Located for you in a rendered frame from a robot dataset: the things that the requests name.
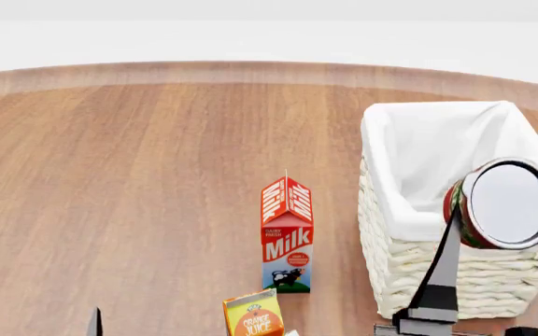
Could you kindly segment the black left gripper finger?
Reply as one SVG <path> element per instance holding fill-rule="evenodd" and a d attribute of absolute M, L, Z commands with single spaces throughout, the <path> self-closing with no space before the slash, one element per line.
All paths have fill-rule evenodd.
<path fill-rule="evenodd" d="M 95 307 L 93 310 L 86 336 L 103 336 L 102 314 L 98 307 Z"/>

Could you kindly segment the white woven basket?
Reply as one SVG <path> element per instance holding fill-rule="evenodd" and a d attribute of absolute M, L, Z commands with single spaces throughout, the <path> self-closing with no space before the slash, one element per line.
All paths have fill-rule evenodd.
<path fill-rule="evenodd" d="M 360 164 L 358 222 L 361 249 L 383 318 L 406 307 L 433 260 L 437 241 L 397 240 L 386 223 L 370 177 Z M 524 313 L 538 295 L 538 248 L 522 251 L 460 248 L 459 318 L 511 318 Z"/>

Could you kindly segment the white lined wicker basket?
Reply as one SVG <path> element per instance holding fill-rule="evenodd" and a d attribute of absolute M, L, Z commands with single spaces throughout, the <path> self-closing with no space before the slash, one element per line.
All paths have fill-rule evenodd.
<path fill-rule="evenodd" d="M 538 134 L 505 101 L 374 104 L 361 138 L 385 229 L 409 242 L 440 239 L 444 195 L 472 170 L 502 157 L 538 164 Z"/>

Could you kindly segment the red tomato sauce can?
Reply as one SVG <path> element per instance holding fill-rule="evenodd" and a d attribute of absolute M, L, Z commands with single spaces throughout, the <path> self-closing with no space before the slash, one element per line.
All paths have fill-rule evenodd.
<path fill-rule="evenodd" d="M 460 215 L 460 241 L 478 249 L 538 245 L 538 165 L 504 157 L 460 178 L 446 192 L 443 216 Z"/>

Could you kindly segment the orange juice carton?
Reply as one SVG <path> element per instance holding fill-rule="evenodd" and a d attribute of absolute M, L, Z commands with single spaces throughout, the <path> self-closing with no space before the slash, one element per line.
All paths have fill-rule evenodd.
<path fill-rule="evenodd" d="M 222 302 L 227 336 L 284 336 L 275 288 Z"/>

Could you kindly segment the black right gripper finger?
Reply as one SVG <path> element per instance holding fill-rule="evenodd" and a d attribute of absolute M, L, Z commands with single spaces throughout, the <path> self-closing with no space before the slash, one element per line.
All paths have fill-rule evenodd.
<path fill-rule="evenodd" d="M 407 308 L 409 318 L 437 323 L 458 321 L 459 212 L 455 206 L 432 264 Z"/>

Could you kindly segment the red white milk carton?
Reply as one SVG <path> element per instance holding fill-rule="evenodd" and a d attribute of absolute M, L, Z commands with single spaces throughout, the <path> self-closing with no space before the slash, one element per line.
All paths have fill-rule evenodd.
<path fill-rule="evenodd" d="M 261 192 L 262 287 L 311 291 L 314 214 L 311 190 L 289 175 Z"/>

